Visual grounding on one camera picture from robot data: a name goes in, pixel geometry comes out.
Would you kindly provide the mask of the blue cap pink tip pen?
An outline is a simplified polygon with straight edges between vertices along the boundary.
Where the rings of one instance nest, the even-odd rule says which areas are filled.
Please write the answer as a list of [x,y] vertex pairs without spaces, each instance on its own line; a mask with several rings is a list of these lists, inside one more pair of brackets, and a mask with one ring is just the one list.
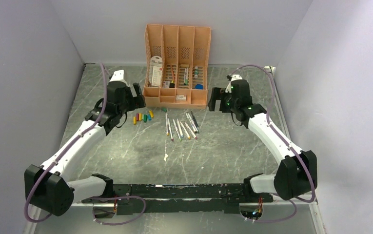
[[189,124],[188,124],[187,122],[185,122],[184,124],[185,124],[186,128],[188,129],[188,131],[190,131],[192,137],[193,137],[194,139],[197,139],[197,136],[196,136],[195,132],[194,132],[193,129],[189,126]]

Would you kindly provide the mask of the mint cap yellow tip pen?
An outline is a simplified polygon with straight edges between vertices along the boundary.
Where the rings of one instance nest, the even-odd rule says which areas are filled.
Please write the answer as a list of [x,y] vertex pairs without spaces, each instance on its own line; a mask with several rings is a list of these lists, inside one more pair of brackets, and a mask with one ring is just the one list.
[[189,132],[187,131],[185,125],[184,125],[182,122],[180,122],[180,125],[181,125],[181,127],[182,127],[182,129],[183,129],[183,131],[184,131],[184,135],[185,135],[185,137],[186,137],[187,139],[191,139],[191,137],[190,137],[190,135],[189,135]]

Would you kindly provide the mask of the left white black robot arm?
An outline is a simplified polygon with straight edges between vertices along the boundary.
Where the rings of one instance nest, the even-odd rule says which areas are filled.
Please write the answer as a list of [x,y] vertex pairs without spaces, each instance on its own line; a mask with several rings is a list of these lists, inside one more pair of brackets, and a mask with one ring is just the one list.
[[129,111],[145,107],[140,85],[133,83],[133,88],[135,96],[124,81],[110,81],[106,86],[106,96],[97,101],[67,143],[41,165],[30,165],[25,170],[25,216],[28,216],[29,205],[50,215],[61,216],[76,202],[95,198],[107,203],[114,198],[113,180],[107,176],[93,174],[75,181],[70,177],[96,144],[114,128],[123,126],[122,117],[127,118]]

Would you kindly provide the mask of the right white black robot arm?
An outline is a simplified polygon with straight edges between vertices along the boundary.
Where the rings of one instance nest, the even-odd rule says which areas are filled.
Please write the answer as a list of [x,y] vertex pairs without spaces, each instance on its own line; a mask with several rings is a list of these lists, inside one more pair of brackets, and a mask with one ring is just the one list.
[[253,103],[250,86],[246,80],[231,79],[225,88],[212,89],[208,108],[230,113],[233,120],[254,133],[275,158],[275,174],[251,175],[244,180],[243,197],[256,201],[262,193],[275,194],[283,200],[300,198],[317,188],[317,157],[311,150],[304,151],[292,143],[274,124],[261,104]]

